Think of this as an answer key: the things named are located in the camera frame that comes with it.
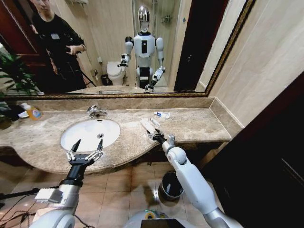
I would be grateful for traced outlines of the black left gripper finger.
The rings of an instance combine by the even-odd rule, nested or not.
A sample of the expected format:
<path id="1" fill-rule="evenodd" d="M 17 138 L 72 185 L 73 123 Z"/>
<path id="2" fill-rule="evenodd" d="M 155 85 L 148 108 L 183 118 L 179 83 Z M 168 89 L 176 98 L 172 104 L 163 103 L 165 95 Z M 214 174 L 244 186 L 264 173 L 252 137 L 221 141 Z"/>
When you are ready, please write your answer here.
<path id="1" fill-rule="evenodd" d="M 72 148 L 68 151 L 66 151 L 66 156 L 68 161 L 75 161 L 76 157 L 74 153 L 77 151 L 79 145 L 80 145 L 81 139 L 79 139 L 75 144 L 73 144 Z"/>
<path id="2" fill-rule="evenodd" d="M 87 161 L 97 161 L 103 155 L 103 139 L 100 140 L 97 149 L 86 157 Z"/>

